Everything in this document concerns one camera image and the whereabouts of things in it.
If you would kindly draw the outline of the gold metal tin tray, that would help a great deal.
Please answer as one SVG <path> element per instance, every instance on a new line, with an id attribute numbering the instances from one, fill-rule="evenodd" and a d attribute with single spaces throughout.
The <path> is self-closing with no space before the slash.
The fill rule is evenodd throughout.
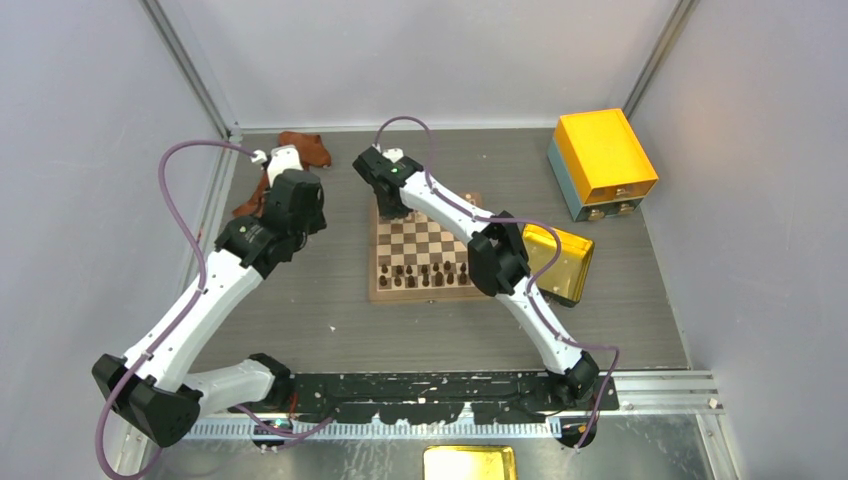
<path id="1" fill-rule="evenodd" d="M 536 285 L 549 300 L 574 307 L 582 298 L 595 243 L 556 228 L 554 232 L 561 243 L 560 254 Z M 556 242 L 549 232 L 532 224 L 524 226 L 522 239 L 531 272 L 538 273 L 556 253 Z"/>

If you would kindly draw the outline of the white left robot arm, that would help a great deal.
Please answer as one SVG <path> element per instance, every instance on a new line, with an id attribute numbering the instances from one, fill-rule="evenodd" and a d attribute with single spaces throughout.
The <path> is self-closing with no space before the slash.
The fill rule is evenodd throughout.
<path id="1" fill-rule="evenodd" d="M 170 447 L 198 419 L 238 405 L 277 413 L 295 386 L 289 368 L 252 354 L 217 370 L 190 373 L 203 347 L 234 308 L 325 229 L 320 178 L 286 169 L 271 183 L 260 216 L 228 222 L 205 269 L 148 335 L 122 356 L 104 354 L 92 374 L 111 409 L 159 447 Z"/>

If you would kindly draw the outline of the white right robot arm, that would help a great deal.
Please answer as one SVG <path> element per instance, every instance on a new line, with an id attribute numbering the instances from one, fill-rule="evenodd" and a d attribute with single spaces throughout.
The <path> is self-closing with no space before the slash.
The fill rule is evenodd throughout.
<path id="1" fill-rule="evenodd" d="M 401 219 L 420 212 L 465 244 L 471 282 L 501 302 L 528 334 L 554 379 L 562 407 L 577 411 L 592 400 L 600 368 L 545 303 L 528 263 L 520 219 L 475 206 L 415 160 L 403 155 L 391 159 L 374 146 L 355 158 L 353 168 L 374 191 L 381 217 Z"/>

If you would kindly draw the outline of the brown cloth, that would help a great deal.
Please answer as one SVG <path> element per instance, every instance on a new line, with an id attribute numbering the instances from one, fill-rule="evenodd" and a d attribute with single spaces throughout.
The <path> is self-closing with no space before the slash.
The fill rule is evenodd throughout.
<path id="1" fill-rule="evenodd" d="M 273 179 L 284 169 L 309 171 L 332 166 L 332 156 L 320 134 L 283 131 L 278 135 L 278 146 L 268 156 L 269 163 L 261 166 L 260 178 L 251 196 L 240 202 L 232 211 L 233 217 L 259 216 L 265 205 L 266 193 Z"/>

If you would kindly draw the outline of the wooden chessboard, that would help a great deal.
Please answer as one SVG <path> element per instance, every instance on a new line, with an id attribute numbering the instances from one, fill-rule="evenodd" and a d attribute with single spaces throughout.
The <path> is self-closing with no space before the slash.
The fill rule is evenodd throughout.
<path id="1" fill-rule="evenodd" d="M 371 205 L 370 243 L 368 260 L 368 297 L 375 304 L 405 302 L 440 302 L 482 300 L 484 295 L 473 285 L 469 276 L 466 245 L 451 232 L 421 212 L 412 212 L 403 219 L 380 217 L 376 204 Z M 381 265 L 389 272 L 381 273 Z M 404 274 L 397 275 L 397 265 Z M 406 268 L 413 265 L 415 273 Z M 388 279 L 388 286 L 379 286 L 379 277 Z M 394 278 L 402 276 L 403 285 L 396 287 Z M 407 278 L 415 276 L 417 286 L 407 287 Z"/>

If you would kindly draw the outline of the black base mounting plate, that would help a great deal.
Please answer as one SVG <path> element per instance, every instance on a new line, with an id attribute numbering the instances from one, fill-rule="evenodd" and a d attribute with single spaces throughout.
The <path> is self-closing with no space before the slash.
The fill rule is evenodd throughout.
<path id="1" fill-rule="evenodd" d="M 290 379 L 284 397 L 246 407 L 310 423 L 332 417 L 340 424 L 451 424 L 465 408 L 476 425 L 540 423 L 553 414 L 585 418 L 596 401 L 602 411 L 618 409 L 615 383 L 601 383 L 586 398 L 567 401 L 542 371 L 301 373 Z"/>

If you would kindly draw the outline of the yellow drawer box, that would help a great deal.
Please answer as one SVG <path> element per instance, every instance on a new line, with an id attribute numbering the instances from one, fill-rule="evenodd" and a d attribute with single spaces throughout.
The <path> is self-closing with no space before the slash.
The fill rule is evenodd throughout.
<path id="1" fill-rule="evenodd" d="M 560 116 L 547 158 L 575 222 L 628 215 L 658 181 L 620 108 Z"/>

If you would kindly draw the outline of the gold tin lid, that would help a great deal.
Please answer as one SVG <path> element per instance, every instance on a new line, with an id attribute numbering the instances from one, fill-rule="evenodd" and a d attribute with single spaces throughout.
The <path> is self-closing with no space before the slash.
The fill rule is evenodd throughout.
<path id="1" fill-rule="evenodd" d="M 516 480 L 510 446 L 430 446 L 422 455 L 424 480 Z"/>

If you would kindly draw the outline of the aluminium front rail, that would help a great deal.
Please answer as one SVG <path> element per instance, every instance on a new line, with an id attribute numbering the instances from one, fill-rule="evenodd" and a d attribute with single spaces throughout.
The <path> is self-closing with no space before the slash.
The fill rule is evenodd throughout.
<path id="1" fill-rule="evenodd" d="M 705 372 L 623 372 L 599 378 L 593 392 L 566 400 L 550 375 L 529 372 L 290 374 L 270 400 L 249 403 L 251 419 L 225 419 L 236 407 L 200 415 L 196 376 L 176 395 L 149 397 L 139 430 L 161 447 L 191 435 L 350 439 L 361 437 L 551 436 L 587 446 L 602 415 L 720 414 L 724 406 Z"/>

